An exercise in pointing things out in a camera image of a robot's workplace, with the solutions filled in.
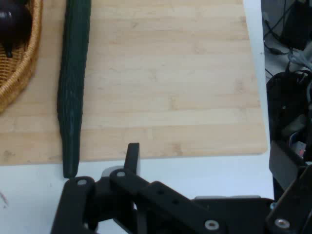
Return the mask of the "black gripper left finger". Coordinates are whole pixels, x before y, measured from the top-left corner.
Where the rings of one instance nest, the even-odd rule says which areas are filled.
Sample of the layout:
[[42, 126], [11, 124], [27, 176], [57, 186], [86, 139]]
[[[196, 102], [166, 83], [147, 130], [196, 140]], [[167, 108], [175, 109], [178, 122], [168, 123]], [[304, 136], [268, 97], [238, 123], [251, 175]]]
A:
[[128, 146], [125, 163], [94, 181], [68, 180], [52, 225], [54, 234], [94, 234], [113, 220], [129, 234], [225, 234], [224, 220], [160, 182], [137, 174], [139, 144]]

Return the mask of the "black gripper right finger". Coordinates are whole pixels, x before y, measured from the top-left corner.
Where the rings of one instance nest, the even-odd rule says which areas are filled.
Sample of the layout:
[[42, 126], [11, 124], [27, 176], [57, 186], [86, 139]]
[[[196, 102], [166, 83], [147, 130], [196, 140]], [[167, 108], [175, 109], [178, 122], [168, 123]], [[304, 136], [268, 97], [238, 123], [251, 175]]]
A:
[[266, 218], [270, 234], [312, 232], [312, 167], [308, 166], [284, 192]]

